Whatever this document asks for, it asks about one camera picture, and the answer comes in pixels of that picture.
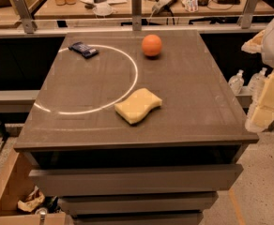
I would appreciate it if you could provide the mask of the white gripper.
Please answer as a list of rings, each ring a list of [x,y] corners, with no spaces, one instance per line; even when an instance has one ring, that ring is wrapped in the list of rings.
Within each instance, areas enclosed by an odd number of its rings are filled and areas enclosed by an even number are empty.
[[[246,53],[261,53],[263,62],[274,68],[274,19],[266,30],[260,31],[246,41],[241,50]],[[257,84],[252,95],[245,129],[249,132],[262,132],[274,121],[274,70]]]

